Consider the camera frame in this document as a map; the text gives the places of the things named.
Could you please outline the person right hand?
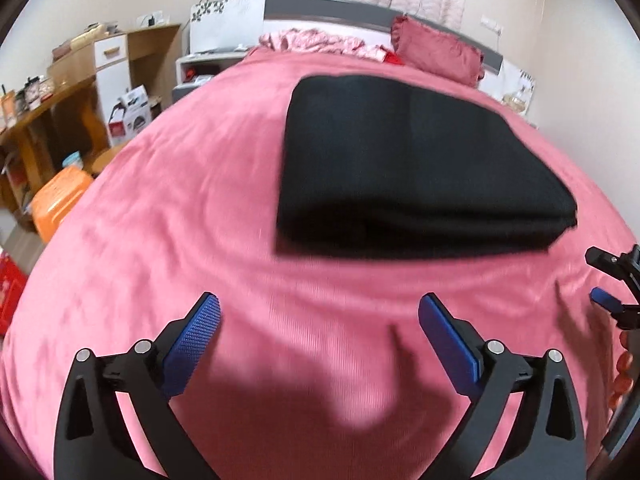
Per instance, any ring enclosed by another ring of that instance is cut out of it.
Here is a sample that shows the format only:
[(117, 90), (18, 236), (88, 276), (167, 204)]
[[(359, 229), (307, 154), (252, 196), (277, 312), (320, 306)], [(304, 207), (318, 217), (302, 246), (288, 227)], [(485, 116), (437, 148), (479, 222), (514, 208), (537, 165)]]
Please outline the person right hand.
[(634, 355), (630, 351), (629, 333), (620, 333), (620, 344), (624, 352), (616, 362), (617, 374), (613, 382), (613, 390), (608, 398), (608, 408), (615, 412), (622, 404), (624, 397), (634, 388), (634, 378), (631, 377), (631, 367), (634, 364)]

